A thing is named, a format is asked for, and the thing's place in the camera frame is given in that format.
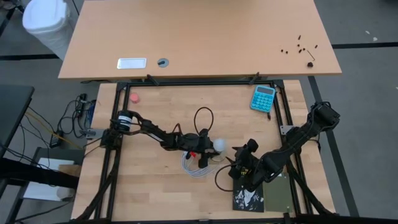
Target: calculator display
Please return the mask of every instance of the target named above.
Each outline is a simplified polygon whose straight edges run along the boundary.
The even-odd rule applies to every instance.
[[[274,91],[267,89],[267,88],[257,88],[257,91],[260,93],[266,93],[266,94],[270,94],[270,95],[272,95],[274,93]]]

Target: white ball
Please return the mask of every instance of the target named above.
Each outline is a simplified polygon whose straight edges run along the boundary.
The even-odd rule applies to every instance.
[[[217,152],[223,152],[226,148],[226,141],[224,139],[215,139],[213,147]]]

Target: white trash bin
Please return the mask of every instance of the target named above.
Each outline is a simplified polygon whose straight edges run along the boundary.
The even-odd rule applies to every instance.
[[[26,31],[65,58],[73,29],[68,23],[68,4],[63,0],[31,0],[25,8],[22,24]]]

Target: wooden tabletop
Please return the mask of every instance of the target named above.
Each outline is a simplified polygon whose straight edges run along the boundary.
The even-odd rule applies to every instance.
[[[119,58],[146,58],[146,68],[118,70]],[[169,66],[160,68],[160,58]],[[59,78],[257,72],[341,74],[313,0],[85,1]]]
[[[215,119],[209,133],[211,139],[225,139],[228,155],[233,157],[232,146],[242,146],[253,138],[259,144],[255,153],[259,157],[267,151],[281,147],[281,143],[274,108],[270,121],[265,113],[249,108],[254,88],[255,86],[244,85],[135,87],[131,91],[138,93],[141,101],[138,104],[130,103],[128,108],[137,111],[143,118],[151,120],[165,131],[171,131],[176,123],[180,123],[183,133],[194,133],[195,112],[199,107],[207,106],[213,110]],[[306,122],[308,110],[300,82],[285,81],[285,88],[294,124],[301,125]],[[116,84],[100,86],[93,128],[109,127],[115,89]],[[198,129],[209,125],[209,112],[199,112]],[[97,145],[90,145],[87,151]],[[181,151],[165,151],[149,136],[126,136],[123,139],[113,220],[282,217],[279,212],[233,211],[232,193],[217,189],[214,173],[201,179],[190,177],[181,168],[181,156]],[[103,157],[104,149],[100,148],[85,158],[72,218],[79,216],[94,197],[100,182]],[[302,162],[308,186],[324,206],[333,211],[333,202],[315,142],[310,141],[303,146]],[[220,172],[218,180],[225,189],[232,189],[232,179],[228,176],[228,171]],[[299,195],[301,207],[304,209],[301,192]]]

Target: pink cap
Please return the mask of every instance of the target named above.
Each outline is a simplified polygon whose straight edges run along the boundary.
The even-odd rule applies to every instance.
[[[138,103],[138,102],[139,102],[138,94],[137,94],[137,93],[131,93],[131,94],[130,94],[130,100],[131,100],[133,103]]]

